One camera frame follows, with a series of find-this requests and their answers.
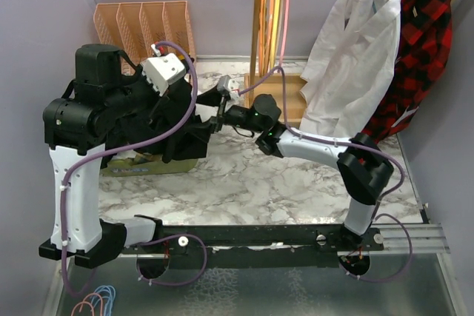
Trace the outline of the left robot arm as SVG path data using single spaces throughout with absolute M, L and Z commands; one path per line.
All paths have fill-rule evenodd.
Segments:
M 93 269 L 116 259 L 127 246 L 153 253 L 163 246 L 160 220 L 137 215 L 119 222 L 99 217 L 101 154 L 116 145 L 119 120 L 156 103 L 158 96 L 142 78 L 141 68 L 124 75 L 126 58 L 119 47 L 86 44 L 75 54 L 76 76 L 62 97 L 43 112 L 44 140 L 55 175 L 55 222 L 39 246 L 51 260 L 74 257 Z

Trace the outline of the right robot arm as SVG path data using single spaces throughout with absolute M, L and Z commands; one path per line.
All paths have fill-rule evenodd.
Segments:
M 351 197 L 341 225 L 341 244 L 349 250 L 364 245 L 378 199 L 393 173 L 388 156 L 362 133 L 353 138 L 328 138 L 280 122 L 281 110 L 271 95 L 258 95 L 250 108 L 230 105 L 230 100 L 230 94 L 218 100 L 217 130 L 227 125 L 250 131 L 258 135 L 256 146 L 265 155 L 300 158 L 339 171 Z

